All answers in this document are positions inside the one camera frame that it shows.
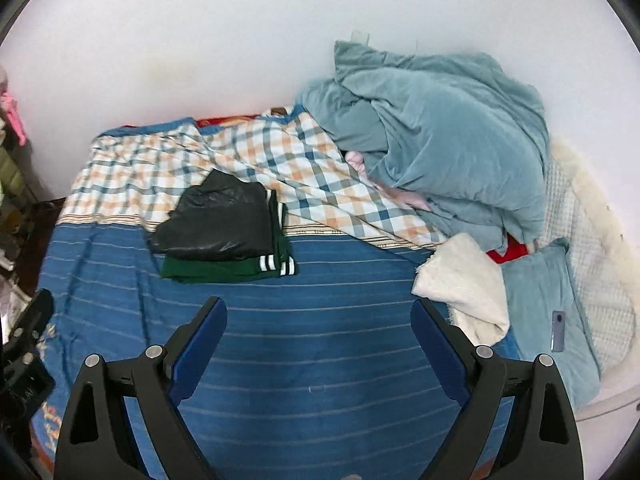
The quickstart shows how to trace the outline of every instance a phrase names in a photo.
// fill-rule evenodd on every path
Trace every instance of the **silver screw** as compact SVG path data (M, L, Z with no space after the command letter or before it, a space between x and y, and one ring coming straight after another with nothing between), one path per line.
M87 359L84 360L84 364L86 364L89 368L97 365L100 362L100 356L98 354L91 354Z
M488 346L480 345L476 348L476 354L478 354L482 359L488 359L492 355L494 355L494 351L491 350Z
M554 359L547 354L540 354L540 357L538 357L538 361L540 361L540 364L543 366L553 366L554 364Z
M153 359L162 354L162 347L160 345L151 345L149 348L145 350L145 355L149 359Z

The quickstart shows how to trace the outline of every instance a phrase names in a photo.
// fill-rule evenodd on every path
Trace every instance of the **green folded garment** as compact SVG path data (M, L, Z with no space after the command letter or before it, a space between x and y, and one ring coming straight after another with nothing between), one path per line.
M160 276L181 283L238 283L294 275L296 264L290 255L289 241L282 232L287 208L278 202L275 192L269 199L269 212L274 254L229 262L177 260L168 256Z

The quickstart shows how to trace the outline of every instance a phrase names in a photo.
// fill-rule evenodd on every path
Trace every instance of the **pink strap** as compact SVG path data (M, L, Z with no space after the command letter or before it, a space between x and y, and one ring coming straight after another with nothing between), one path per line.
M11 127L14 129L14 132L18 137L18 144L20 146L24 146L27 142L27 135L24 133L24 127L22 126L20 115L18 115L18 108L16 106L14 96L9 94L9 92L5 92L0 96L0 103L2 105L2 109L6 113L6 118L8 119L9 124L11 124Z

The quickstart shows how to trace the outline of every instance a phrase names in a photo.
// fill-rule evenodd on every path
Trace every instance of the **checkered sheet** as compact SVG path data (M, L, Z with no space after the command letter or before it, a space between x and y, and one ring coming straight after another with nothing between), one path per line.
M189 186L212 169L274 189L287 235L344 233L382 248L446 240L415 211L360 180L302 107L198 127L190 118L119 128L95 139L58 220L142 225L165 221Z

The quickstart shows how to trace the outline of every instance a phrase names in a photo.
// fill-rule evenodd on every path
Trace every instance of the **pink cloth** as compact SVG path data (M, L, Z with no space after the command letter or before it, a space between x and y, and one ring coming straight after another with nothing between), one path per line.
M24 127L22 126L20 115L18 115L18 108L14 96L9 94L9 92L3 93L0 96L0 105L6 114L9 124L11 124L11 127L14 129L15 135L18 137L18 144L24 146L27 142L27 135L24 133Z
M398 189L397 187L388 187L384 184L369 179L369 177L367 176L367 171L364 167L364 156L362 155L362 153L347 152L344 155L344 160L346 160L347 164L349 164L354 170L358 172L361 180L373 184L373 186L377 190L384 192L394 202L405 204L414 209L431 211L431 208L429 208L426 200L419 193L416 193L415 191L405 191L403 189Z

